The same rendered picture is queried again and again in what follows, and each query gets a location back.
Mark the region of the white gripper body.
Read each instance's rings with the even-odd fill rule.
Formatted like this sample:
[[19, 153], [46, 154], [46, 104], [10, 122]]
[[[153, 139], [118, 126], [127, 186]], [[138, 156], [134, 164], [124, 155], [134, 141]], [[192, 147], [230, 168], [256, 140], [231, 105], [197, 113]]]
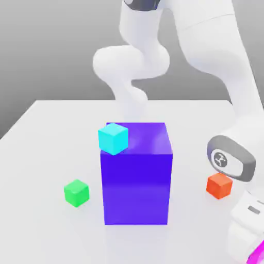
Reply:
[[232, 221], [228, 229], [228, 253], [238, 264], [246, 264], [249, 255], [264, 240], [239, 223]]

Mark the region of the small orange cube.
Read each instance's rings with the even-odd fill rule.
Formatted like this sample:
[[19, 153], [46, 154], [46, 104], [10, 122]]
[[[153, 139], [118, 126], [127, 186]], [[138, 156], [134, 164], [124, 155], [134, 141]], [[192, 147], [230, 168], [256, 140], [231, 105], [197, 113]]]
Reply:
[[207, 180], [206, 191], [217, 199], [222, 199], [231, 193], [233, 180], [226, 175], [217, 173]]

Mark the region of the large blue box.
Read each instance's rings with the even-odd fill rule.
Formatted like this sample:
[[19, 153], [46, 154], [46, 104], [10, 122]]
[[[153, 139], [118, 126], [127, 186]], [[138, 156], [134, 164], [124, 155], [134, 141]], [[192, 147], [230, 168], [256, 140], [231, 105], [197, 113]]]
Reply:
[[173, 151], [164, 123], [122, 123], [128, 148], [100, 153], [106, 225], [166, 225]]

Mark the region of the small green cube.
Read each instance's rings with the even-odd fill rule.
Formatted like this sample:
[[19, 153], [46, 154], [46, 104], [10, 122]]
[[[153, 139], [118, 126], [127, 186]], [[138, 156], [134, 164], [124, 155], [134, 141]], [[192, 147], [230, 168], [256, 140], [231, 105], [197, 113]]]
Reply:
[[79, 207], [90, 198], [89, 187], [79, 179], [64, 186], [65, 200], [74, 207]]

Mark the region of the small cyan cube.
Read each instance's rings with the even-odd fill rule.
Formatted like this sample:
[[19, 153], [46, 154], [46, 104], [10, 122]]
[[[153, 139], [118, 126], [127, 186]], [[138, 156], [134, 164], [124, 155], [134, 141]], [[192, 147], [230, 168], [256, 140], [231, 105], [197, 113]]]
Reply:
[[107, 124], [98, 130], [99, 148], [116, 155], [128, 148], [128, 128], [116, 123]]

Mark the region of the small magenta cube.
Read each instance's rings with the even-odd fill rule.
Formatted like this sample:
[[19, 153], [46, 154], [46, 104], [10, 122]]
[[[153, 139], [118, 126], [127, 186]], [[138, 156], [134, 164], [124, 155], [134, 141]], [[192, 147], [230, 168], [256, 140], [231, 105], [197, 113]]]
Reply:
[[249, 255], [246, 264], [264, 264], [264, 240]]

